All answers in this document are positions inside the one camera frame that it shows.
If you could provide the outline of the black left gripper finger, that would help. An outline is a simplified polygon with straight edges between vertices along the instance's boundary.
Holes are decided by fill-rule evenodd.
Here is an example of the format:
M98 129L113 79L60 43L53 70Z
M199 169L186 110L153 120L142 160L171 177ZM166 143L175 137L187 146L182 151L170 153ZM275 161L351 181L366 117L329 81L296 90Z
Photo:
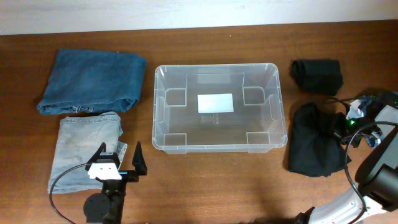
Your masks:
M147 166L142 153L141 143L138 141L132 158L132 165L137 175L147 175Z
M106 143L102 142L100 147L97 149L97 151L92 155L92 157L88 160L88 164L92 164L96 162L99 158L101 153L106 152Z

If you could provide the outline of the blue shirt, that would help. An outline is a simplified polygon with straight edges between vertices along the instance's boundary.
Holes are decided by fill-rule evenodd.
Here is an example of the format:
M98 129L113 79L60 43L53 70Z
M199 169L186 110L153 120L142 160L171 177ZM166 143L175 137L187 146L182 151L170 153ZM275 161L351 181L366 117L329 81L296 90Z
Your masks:
M378 95L363 95L350 103L346 119L355 119L358 128L374 121L397 123L397 92L384 91ZM357 147L364 137L371 148L378 146L392 131L393 127L377 124L372 128L361 131L355 137L352 146Z

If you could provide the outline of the large black garment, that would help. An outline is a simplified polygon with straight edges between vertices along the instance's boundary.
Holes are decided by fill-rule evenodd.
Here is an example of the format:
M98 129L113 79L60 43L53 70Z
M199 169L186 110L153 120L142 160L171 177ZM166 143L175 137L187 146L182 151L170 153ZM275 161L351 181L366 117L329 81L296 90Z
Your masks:
M345 150L333 135L343 113L327 113L315 103L301 106L294 114L288 170L308 177L328 177L344 169Z

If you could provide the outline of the small black garment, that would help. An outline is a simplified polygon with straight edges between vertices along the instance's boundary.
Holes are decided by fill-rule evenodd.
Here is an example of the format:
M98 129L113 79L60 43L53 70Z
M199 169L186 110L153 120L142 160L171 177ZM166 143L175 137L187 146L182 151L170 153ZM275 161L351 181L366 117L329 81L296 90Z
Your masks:
M327 96L344 84L340 62L333 59L294 60L291 75L301 90Z

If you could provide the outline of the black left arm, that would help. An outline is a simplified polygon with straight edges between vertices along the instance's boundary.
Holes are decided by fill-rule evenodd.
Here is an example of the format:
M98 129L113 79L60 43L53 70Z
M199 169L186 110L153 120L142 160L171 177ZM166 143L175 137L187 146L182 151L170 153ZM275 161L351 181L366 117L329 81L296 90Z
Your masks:
M121 223L126 186L138 182L147 174L141 143L136 144L132 158L133 170L119 170L120 160L115 152L107 152L102 143L88 160L85 169L89 178L102 183L101 192L90 195L83 206L87 223Z

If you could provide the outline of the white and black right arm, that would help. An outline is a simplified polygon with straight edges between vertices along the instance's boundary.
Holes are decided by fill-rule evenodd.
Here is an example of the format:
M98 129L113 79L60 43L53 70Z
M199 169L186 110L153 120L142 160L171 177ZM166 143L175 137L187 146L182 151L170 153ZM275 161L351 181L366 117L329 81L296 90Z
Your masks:
M392 129L352 177L348 171L348 153L352 142L365 134L367 129L379 125L391 126ZM346 138L344 157L344 171L351 188L328 204L299 213L294 223L360 223L367 217L397 210L397 123L373 121L360 126L358 119L350 119L348 126L357 127Z

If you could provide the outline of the light blue folded jeans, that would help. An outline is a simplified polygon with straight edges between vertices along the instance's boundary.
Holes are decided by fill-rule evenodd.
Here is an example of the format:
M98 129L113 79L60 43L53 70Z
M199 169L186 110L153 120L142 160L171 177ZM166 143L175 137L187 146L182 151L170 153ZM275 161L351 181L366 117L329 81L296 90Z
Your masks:
M102 142L106 143L107 152L117 153L122 161L127 149L127 144L119 141L122 134L121 118L115 112L62 119L48 191L53 194L68 194L102 188L102 183L90 179L82 167L67 173L59 181L55 179L66 170L88 162Z

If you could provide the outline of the dark blue folded jeans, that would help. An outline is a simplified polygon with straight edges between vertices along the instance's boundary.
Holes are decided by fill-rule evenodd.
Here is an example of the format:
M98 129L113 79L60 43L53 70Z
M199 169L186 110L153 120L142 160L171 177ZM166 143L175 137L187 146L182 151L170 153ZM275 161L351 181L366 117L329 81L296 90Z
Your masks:
M125 112L139 102L146 60L133 53L60 49L40 114Z

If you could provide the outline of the clear plastic storage bin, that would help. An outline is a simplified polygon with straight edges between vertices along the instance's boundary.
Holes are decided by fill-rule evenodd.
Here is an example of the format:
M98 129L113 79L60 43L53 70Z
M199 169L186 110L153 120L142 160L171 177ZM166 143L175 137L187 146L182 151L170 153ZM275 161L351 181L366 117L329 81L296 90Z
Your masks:
M268 152L288 141L273 63L160 65L152 145L167 154Z

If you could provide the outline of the white label in bin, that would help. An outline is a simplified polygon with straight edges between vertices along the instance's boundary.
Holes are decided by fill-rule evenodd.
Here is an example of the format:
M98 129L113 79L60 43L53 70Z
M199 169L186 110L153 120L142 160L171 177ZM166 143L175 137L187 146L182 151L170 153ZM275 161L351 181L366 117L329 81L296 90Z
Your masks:
M233 95L231 93L198 95L198 112L207 113L232 113L234 111Z

